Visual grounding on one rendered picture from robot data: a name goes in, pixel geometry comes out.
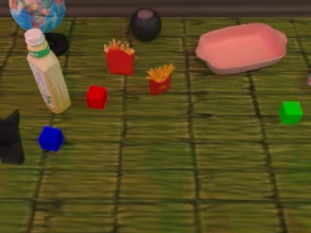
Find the bottle neck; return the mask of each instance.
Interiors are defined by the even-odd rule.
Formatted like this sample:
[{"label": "bottle neck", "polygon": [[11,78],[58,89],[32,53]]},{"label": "bottle neck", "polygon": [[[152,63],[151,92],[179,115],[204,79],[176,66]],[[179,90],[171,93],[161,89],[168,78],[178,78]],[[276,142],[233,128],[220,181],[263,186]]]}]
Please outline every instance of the bottle neck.
[{"label": "bottle neck", "polygon": [[50,53],[50,47],[47,41],[37,46],[28,46],[28,53],[33,58],[43,58]]}]

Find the black globe stand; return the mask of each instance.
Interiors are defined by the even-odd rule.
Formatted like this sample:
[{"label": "black globe stand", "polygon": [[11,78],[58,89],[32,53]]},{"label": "black globe stand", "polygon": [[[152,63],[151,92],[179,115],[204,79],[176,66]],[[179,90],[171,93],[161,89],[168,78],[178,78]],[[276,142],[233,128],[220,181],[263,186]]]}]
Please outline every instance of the black globe stand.
[{"label": "black globe stand", "polygon": [[67,51],[69,41],[64,35],[60,33],[45,33],[44,35],[50,49],[57,57],[63,55]]}]

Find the pink baking dish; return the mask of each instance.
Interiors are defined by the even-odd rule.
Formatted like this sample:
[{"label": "pink baking dish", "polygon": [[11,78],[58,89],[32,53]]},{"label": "pink baking dish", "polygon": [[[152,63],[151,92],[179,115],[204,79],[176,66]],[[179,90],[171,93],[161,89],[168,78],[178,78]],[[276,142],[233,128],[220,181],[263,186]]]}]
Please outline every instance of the pink baking dish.
[{"label": "pink baking dish", "polygon": [[216,74],[234,74],[270,66],[286,54],[287,37],[264,23],[250,23],[202,35],[196,55]]}]

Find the bottle label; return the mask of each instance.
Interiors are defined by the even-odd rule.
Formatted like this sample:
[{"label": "bottle label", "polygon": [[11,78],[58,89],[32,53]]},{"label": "bottle label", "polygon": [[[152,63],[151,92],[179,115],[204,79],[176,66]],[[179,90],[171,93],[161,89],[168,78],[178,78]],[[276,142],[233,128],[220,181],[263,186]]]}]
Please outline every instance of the bottle label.
[{"label": "bottle label", "polygon": [[50,47],[49,45],[47,45],[43,50],[38,51],[38,52],[34,52],[34,51],[30,51],[28,50],[29,55],[31,55],[33,58],[42,58],[45,57],[46,55],[48,55],[50,52]]},{"label": "bottle label", "polygon": [[49,88],[47,86],[47,83],[45,81],[45,75],[42,71],[38,70],[36,67],[34,67],[32,64],[30,65],[30,69],[34,74],[35,81],[39,87],[39,90],[41,92],[43,100],[46,102],[47,105],[54,108],[53,99],[51,97]]}]

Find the white bottle cap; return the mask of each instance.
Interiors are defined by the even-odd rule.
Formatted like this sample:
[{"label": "white bottle cap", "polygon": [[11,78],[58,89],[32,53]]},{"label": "white bottle cap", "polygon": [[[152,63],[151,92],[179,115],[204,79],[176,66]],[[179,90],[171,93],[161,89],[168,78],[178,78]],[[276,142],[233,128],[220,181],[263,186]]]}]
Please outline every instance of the white bottle cap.
[{"label": "white bottle cap", "polygon": [[39,28],[31,28],[27,30],[24,36],[27,45],[40,45],[45,40],[44,34]]}]

